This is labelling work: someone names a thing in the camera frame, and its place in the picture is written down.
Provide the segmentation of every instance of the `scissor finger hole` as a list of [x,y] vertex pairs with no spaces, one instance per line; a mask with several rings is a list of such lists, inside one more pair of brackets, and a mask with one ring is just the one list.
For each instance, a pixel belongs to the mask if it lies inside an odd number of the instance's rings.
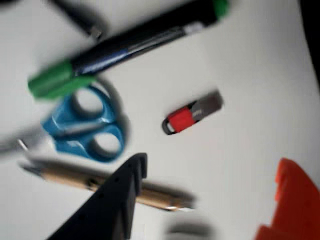
[[118,138],[110,133],[97,134],[92,141],[92,146],[99,155],[108,158],[117,155],[121,149]]
[[73,95],[75,110],[86,117],[95,117],[103,110],[99,97],[87,89],[80,89]]

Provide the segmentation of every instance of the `blue scissors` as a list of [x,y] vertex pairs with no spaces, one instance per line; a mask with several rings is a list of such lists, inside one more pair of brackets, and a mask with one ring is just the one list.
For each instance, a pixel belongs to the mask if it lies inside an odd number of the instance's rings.
[[[94,93],[102,103],[102,111],[95,116],[81,114],[74,103],[74,98],[69,95],[45,120],[40,132],[31,132],[12,141],[0,143],[0,153],[8,150],[25,150],[38,144],[45,135],[50,135],[55,149],[58,152],[78,155],[98,162],[108,163],[115,160],[124,150],[124,135],[116,123],[116,114],[110,99],[96,87],[88,86],[86,89]],[[110,156],[95,144],[95,136],[98,134],[111,134],[119,142],[118,151]]]

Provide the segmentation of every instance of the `marker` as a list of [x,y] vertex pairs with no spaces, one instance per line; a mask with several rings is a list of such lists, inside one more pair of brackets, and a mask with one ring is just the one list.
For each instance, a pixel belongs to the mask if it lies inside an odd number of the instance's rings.
[[94,75],[125,60],[197,33],[227,14],[227,0],[196,0],[121,35],[102,41],[31,78],[35,98],[55,99],[95,80]]

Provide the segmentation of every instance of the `black marker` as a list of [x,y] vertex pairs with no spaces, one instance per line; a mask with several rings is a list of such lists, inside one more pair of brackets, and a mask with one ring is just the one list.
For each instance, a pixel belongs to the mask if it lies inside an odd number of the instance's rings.
[[65,13],[68,18],[75,23],[82,31],[84,31],[88,36],[99,40],[103,35],[103,30],[92,20],[85,16],[81,11],[65,0],[48,0],[49,3],[55,5],[63,13]]
[[88,51],[49,68],[32,78],[34,97],[54,99],[94,81],[93,75],[181,37],[197,33],[226,15],[227,0],[196,0]]

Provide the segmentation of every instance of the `orange plastic object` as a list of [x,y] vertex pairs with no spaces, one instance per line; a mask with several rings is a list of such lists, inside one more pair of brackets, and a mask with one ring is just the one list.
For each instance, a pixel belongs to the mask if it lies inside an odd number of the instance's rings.
[[278,166],[271,227],[261,226],[256,240],[320,240],[320,193],[308,175],[292,160]]

